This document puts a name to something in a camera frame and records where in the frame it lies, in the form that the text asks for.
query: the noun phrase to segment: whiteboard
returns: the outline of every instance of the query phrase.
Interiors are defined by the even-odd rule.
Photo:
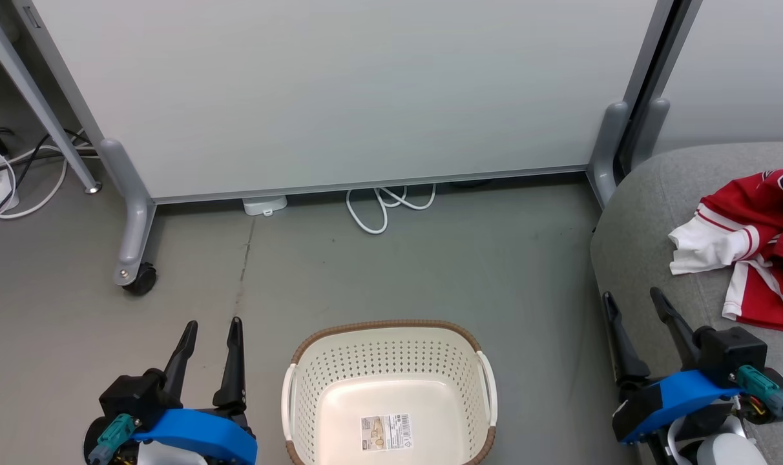
[[[654,153],[783,141],[783,0],[704,0],[662,96]]]
[[[582,167],[655,0],[35,0],[153,198]]]

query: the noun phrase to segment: red and white jersey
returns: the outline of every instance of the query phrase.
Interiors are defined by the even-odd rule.
[[[670,271],[734,265],[722,316],[783,330],[783,170],[733,180],[670,232]]]

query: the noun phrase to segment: basket bottom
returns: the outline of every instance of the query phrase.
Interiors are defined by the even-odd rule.
[[[397,444],[400,448],[364,450],[367,421],[400,435],[400,420],[397,429],[390,429],[373,418],[384,415],[394,415],[393,419],[409,415],[410,436]],[[421,379],[379,375],[342,380],[329,386],[318,401],[317,464],[458,465],[468,457],[464,418],[457,390],[428,375]]]

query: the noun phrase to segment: gray fabric upholstery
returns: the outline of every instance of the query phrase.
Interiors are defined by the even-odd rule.
[[[649,288],[663,289],[693,327],[726,329],[722,318],[731,270],[672,276],[667,234],[692,218],[699,198],[734,178],[783,168],[783,143],[707,145],[655,156],[625,179],[607,204],[592,239],[601,292],[610,291],[640,356],[654,375],[678,371],[678,354],[658,321]],[[783,374],[783,332],[748,327],[769,345],[767,364]],[[749,431],[771,465],[783,465],[783,423]]]

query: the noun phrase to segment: beige plastic basket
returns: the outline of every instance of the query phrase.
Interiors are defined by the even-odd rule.
[[[282,384],[296,465],[477,465],[497,390],[475,338],[445,321],[332,327],[300,344]]]

